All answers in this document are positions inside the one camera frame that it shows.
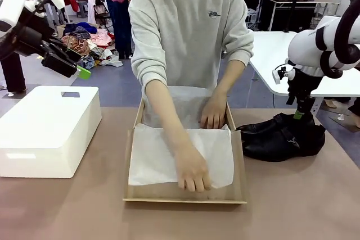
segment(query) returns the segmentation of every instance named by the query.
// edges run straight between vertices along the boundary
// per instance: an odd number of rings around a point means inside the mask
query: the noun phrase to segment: pile of clothes
[[[91,69],[96,65],[122,66],[115,50],[114,35],[105,29],[98,29],[87,22],[67,24],[62,42],[82,56],[78,65]]]

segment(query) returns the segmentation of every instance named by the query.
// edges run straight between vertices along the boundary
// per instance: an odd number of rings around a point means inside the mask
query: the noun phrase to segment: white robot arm
[[[288,64],[294,68],[274,70],[280,83],[288,77],[289,100],[298,103],[298,115],[310,112],[314,99],[311,91],[318,88],[324,76],[338,79],[344,70],[360,64],[360,0],[353,0],[344,15],[325,16],[315,30],[298,33],[289,46]]]
[[[79,77],[89,78],[90,72],[77,65],[81,56],[53,36],[46,19],[44,5],[65,7],[64,0],[0,0],[0,61],[13,53],[23,56],[34,53],[43,57],[42,65],[66,77],[80,71]]]

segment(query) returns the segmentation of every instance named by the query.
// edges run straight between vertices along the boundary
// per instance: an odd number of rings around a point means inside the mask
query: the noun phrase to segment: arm
[[[135,43],[132,69],[159,116],[174,153],[179,187],[199,192],[209,189],[211,181],[206,161],[184,130],[167,88],[165,52],[154,5],[151,0],[132,0],[129,13]]]
[[[229,62],[223,78],[204,107],[201,117],[202,128],[222,128],[227,94],[253,56],[254,36],[246,27],[247,15],[248,8],[244,0],[231,0],[223,40]]]

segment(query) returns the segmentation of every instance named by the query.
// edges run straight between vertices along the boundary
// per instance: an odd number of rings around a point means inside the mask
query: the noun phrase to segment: white tissue paper
[[[187,132],[208,164],[212,187],[222,188],[232,184],[234,163],[229,128],[190,129]],[[164,131],[138,124],[134,131],[129,185],[167,182],[177,182],[177,174]]]
[[[211,91],[195,87],[168,89],[181,123],[208,164],[213,188],[232,184],[234,163],[228,126],[222,130],[200,129],[201,113]],[[142,123],[134,130],[129,185],[177,182],[175,159],[166,144],[159,119],[147,100]]]

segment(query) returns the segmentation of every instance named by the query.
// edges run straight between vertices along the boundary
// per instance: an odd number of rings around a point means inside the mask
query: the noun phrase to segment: logo on sweatshirt
[[[217,17],[221,16],[220,14],[218,14],[216,11],[209,11],[209,17],[211,19],[216,19]]]

